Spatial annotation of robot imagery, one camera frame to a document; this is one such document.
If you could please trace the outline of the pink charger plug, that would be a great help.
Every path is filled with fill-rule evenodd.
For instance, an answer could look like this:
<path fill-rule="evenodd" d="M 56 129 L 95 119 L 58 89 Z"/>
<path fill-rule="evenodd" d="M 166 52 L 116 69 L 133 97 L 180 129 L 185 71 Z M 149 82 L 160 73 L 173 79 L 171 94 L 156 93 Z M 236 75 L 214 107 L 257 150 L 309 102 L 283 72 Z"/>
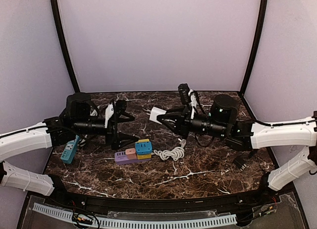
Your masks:
<path fill-rule="evenodd" d="M 125 150 L 125 155 L 127 159 L 134 160 L 137 159 L 136 149 L 135 148 L 129 148 Z"/>

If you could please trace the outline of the purple power strip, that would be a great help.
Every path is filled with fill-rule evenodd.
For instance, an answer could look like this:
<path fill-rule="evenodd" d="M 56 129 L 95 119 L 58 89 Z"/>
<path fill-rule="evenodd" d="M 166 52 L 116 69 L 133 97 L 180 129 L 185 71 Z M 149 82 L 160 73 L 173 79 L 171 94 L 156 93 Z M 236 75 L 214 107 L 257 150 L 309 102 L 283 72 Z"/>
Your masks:
<path fill-rule="evenodd" d="M 140 163 L 140 162 L 146 162 L 146 161 L 150 161 L 151 158 L 148 159 L 129 159 L 124 151 L 121 152 L 116 152 L 114 154 L 114 160 L 116 162 L 117 165 L 126 165 L 126 164 L 134 164 L 134 163 Z"/>

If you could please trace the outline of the blue adapter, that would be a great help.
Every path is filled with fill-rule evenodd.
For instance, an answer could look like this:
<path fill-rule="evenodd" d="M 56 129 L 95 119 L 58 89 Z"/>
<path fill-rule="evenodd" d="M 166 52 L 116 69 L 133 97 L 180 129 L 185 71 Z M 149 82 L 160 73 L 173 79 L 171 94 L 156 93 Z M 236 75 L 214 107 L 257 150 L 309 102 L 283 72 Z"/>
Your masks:
<path fill-rule="evenodd" d="M 153 150 L 151 141 L 146 142 L 136 142 L 135 149 L 137 155 L 147 155 Z"/>

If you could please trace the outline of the white charger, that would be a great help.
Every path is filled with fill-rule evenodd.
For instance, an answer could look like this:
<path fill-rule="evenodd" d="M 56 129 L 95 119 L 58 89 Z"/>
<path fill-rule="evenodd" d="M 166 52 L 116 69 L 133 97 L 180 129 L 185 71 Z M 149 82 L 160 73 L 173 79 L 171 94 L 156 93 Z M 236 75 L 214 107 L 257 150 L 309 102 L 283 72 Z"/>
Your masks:
<path fill-rule="evenodd" d="M 152 121 L 152 122 L 161 124 L 161 123 L 157 120 L 157 116 L 158 116 L 158 115 L 164 115 L 164 114 L 166 114 L 166 110 L 163 110 L 163 109 L 160 109 L 160 108 L 157 108 L 157 107 L 153 107 L 153 108 L 151 109 L 151 112 L 150 112 L 149 120 Z"/>

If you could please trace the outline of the yellow cube socket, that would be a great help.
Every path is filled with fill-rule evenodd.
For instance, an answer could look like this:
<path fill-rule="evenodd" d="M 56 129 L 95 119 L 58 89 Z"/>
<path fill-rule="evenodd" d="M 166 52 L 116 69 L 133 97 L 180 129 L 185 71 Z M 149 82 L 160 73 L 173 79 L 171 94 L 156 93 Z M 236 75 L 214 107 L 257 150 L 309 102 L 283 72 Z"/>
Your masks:
<path fill-rule="evenodd" d="M 152 143 L 149 139 L 141 139 L 135 143 L 138 160 L 148 159 L 152 156 Z"/>

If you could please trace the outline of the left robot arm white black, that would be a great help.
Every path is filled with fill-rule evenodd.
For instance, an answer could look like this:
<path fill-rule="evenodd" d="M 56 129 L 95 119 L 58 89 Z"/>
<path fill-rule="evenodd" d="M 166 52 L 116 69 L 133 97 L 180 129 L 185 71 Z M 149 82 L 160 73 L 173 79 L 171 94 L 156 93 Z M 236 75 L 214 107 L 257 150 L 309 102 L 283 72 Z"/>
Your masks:
<path fill-rule="evenodd" d="M 102 114 L 91 95 L 74 93 L 66 98 L 66 107 L 59 116 L 51 117 L 31 127 L 0 136 L 0 184 L 23 191 L 50 196 L 64 191 L 60 178 L 52 174 L 37 174 L 7 162 L 8 158 L 33 150 L 48 149 L 66 144 L 76 136 L 97 145 L 88 136 L 104 136 L 103 146 L 118 150 L 139 139 L 118 131 L 118 124 L 134 121 L 126 112 L 125 100 L 111 101 Z"/>

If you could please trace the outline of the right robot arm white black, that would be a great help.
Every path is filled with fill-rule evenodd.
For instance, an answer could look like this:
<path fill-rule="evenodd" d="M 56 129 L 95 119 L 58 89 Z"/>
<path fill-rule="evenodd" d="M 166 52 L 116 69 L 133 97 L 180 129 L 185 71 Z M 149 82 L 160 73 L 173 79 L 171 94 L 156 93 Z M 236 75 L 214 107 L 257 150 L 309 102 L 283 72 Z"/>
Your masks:
<path fill-rule="evenodd" d="M 279 191 L 285 185 L 317 168 L 317 116 L 286 122 L 238 120 L 239 102 L 226 94 L 214 98 L 209 113 L 198 114 L 198 93 L 180 84 L 182 107 L 152 108 L 150 120 L 165 125 L 186 139 L 190 132 L 224 140 L 235 151 L 253 151 L 272 146 L 300 145 L 303 149 L 279 168 L 266 172 L 260 190 Z"/>

